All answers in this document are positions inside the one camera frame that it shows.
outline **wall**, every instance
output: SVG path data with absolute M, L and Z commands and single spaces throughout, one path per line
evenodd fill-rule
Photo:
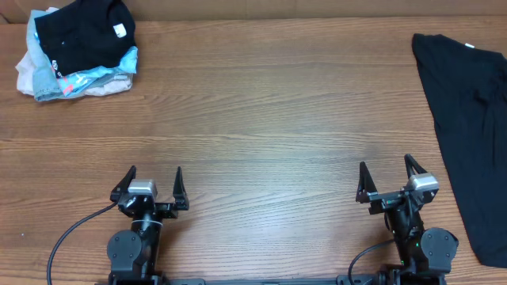
M 71 0 L 0 0 L 0 14 L 25 23 L 30 10 Z M 124 0 L 138 21 L 293 17 L 507 15 L 505 0 Z

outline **white tag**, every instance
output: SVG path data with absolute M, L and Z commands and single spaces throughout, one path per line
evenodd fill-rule
M 124 37 L 127 35 L 127 30 L 125 30 L 125 27 L 123 24 L 114 25 L 113 28 L 114 28 L 114 31 L 116 32 L 116 36 Z

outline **black t-shirt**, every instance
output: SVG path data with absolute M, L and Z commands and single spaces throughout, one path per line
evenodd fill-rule
M 35 19 L 43 52 L 57 77 L 117 67 L 135 46 L 135 22 L 121 0 L 77 0 Z
M 507 268 L 507 60 L 442 35 L 412 48 L 471 247 Z

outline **pile of clothes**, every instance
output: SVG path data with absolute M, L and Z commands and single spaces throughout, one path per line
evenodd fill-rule
M 129 90 L 136 73 L 135 22 L 121 0 L 76 0 L 33 10 L 17 89 L 36 101 Z

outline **wooden table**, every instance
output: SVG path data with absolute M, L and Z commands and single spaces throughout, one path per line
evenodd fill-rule
M 415 60 L 414 32 L 507 51 L 507 17 L 140 22 L 134 88 L 36 103 L 16 91 L 25 26 L 0 26 L 0 284 L 45 284 L 48 255 L 74 222 L 109 204 L 138 166 L 169 200 L 182 166 L 189 212 L 168 221 L 171 278 L 332 277 L 390 233 L 355 203 L 359 162 L 381 192 L 406 183 L 411 153 L 441 189 L 421 214 L 460 240 L 450 284 L 499 284 L 467 240 Z M 63 243 L 54 284 L 109 273 L 110 211 Z M 394 246 L 355 272 L 398 262 Z

